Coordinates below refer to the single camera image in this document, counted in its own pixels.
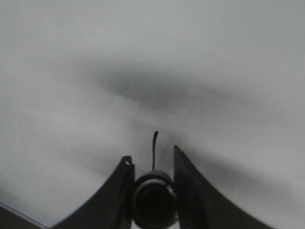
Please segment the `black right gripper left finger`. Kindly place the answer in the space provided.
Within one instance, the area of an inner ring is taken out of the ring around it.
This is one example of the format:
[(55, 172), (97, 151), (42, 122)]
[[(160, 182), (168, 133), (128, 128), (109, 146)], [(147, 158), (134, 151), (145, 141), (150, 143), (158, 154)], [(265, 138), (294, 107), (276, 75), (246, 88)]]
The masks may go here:
[(107, 181), (54, 229), (130, 229), (130, 201), (135, 182), (131, 156), (124, 156)]

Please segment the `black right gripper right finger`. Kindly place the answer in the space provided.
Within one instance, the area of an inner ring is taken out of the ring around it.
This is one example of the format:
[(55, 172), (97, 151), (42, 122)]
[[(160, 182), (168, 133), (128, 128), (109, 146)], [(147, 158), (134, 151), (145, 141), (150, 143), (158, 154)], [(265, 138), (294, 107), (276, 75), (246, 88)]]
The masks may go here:
[(174, 188), (182, 229), (270, 229), (222, 195), (174, 146)]

